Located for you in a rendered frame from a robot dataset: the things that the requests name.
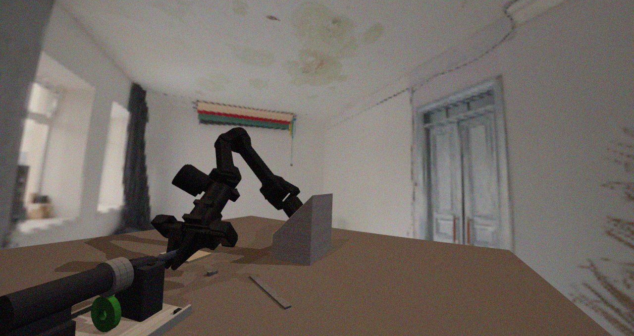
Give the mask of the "grey flat bar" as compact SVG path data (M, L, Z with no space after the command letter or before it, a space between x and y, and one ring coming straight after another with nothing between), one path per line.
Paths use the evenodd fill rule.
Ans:
M278 293L274 292L265 282L263 282L256 275L251 275L250 278L270 297L272 297L284 310L291 307L291 305L286 300L284 300L284 298L280 297Z

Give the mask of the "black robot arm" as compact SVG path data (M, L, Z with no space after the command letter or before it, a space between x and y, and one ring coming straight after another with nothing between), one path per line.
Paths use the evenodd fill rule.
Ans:
M209 175L193 165L184 165L171 184L195 197L204 192L203 197L207 196L219 201L222 207L228 203L228 200L235 202L240 197L236 186L241 181L241 175L233 163L233 151L244 158L262 182L260 192L277 210L283 209L289 218L303 205L297 197L300 193L299 188L285 181L282 176L272 174L252 148L251 137L245 129L237 127L221 134L215 141L214 147L217 168L213 168ZM287 195L287 199L284 200Z

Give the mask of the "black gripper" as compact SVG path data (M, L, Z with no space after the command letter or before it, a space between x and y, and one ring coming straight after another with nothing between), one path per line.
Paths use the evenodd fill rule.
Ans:
M184 214L182 221L175 216L157 215L151 224L162 236L168 237L167 252L179 249L176 257L165 261L165 268L176 270L199 249L212 247L212 241L221 237L220 243L225 247L234 247L238 234L230 222L217 221L221 218L223 207L213 198L204 196L193 201L195 207L189 214Z

